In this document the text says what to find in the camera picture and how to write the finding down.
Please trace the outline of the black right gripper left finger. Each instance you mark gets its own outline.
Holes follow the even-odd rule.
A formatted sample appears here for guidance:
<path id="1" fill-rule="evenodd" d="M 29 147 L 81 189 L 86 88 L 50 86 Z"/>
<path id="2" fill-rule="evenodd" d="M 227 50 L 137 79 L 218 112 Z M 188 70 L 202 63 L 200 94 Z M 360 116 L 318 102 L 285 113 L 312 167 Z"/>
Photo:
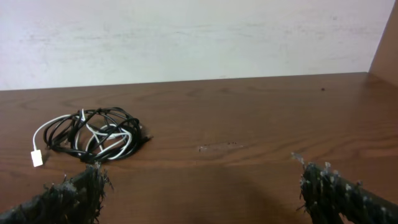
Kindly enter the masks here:
<path id="1" fill-rule="evenodd" d="M 112 185 L 108 171 L 99 163 L 87 165 L 76 176 L 45 185 L 42 194 L 2 212 L 1 224 L 99 223 L 105 185 Z"/>

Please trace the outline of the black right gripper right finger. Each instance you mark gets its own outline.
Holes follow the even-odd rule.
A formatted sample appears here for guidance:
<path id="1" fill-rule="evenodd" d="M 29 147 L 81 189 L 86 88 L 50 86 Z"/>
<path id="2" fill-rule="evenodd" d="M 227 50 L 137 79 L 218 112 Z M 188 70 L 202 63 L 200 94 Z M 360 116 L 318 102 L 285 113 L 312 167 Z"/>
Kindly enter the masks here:
<path id="1" fill-rule="evenodd" d="M 305 162 L 295 152 L 292 157 L 301 163 L 300 198 L 302 208 L 312 223 L 332 224 L 348 220 L 355 224 L 397 224 L 397 204 L 363 189 L 362 182 L 343 178 L 331 164 L 319 166 Z"/>

